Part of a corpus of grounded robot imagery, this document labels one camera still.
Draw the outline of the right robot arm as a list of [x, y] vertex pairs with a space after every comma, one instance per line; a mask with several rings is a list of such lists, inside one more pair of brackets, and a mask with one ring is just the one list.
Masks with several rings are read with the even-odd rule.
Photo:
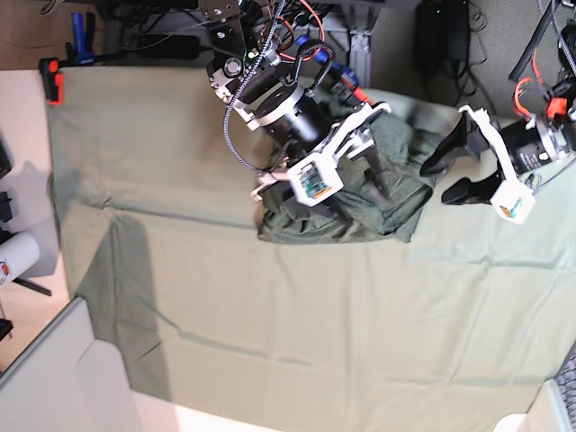
[[[201, 1], [199, 7], [214, 52], [208, 78], [226, 104], [223, 136], [234, 158], [256, 173], [252, 199], [345, 222], [336, 198], [344, 188], [338, 173], [344, 158], [365, 159], [368, 184], [387, 199], [371, 125], [391, 107], [369, 99], [325, 37], [284, 42], [278, 27], [288, 35], [293, 29], [283, 1]], [[272, 138], [272, 164], [258, 167], [239, 154], [230, 136], [233, 113]]]

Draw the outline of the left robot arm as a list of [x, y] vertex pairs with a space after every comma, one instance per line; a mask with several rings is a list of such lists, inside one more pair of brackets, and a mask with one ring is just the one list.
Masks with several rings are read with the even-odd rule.
[[516, 218], [545, 186], [540, 170], [575, 162], [575, 3], [539, 7], [539, 22], [508, 76], [516, 120], [499, 125], [483, 109], [462, 107], [455, 128], [420, 169], [422, 176], [434, 177], [459, 158], [495, 157], [487, 177], [462, 177], [446, 189], [445, 205], [488, 204]]

